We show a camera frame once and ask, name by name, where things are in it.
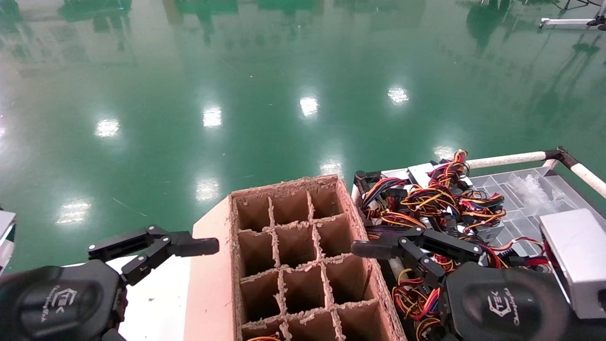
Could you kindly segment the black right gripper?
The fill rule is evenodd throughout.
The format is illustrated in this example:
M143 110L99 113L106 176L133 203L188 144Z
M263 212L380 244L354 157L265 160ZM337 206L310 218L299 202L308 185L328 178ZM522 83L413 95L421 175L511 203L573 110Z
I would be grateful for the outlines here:
M354 255L400 258L426 285L438 287L446 272L428 253L467 262L444 280L439 313L445 341L559 341L565 335L572 313L552 274L479 266L480 246L422 227L353 242Z

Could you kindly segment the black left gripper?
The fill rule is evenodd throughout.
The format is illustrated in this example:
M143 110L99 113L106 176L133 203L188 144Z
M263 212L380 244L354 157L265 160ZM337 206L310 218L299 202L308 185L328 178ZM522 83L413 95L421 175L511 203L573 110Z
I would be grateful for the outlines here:
M121 341L117 332L134 286L169 258L214 255L217 238L149 226L91 244L91 261L4 274L0 285L3 341ZM122 276L102 261L131 254Z

